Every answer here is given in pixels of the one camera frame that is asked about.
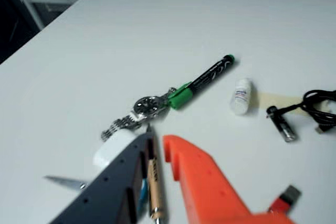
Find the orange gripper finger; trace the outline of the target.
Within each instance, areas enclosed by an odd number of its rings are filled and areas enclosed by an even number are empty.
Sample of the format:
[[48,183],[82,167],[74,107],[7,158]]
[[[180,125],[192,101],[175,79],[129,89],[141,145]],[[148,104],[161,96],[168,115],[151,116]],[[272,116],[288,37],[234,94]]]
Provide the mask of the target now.
[[292,223],[290,205],[278,198],[267,212],[252,213],[215,160],[176,135],[163,136],[164,156],[180,183],[189,223]]

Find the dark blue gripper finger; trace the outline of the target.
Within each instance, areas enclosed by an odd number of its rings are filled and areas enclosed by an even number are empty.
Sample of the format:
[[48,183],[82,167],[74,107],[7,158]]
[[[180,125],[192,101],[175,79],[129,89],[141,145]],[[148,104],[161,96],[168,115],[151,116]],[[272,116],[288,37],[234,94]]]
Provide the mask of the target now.
[[136,223],[154,134],[132,141],[52,223]]

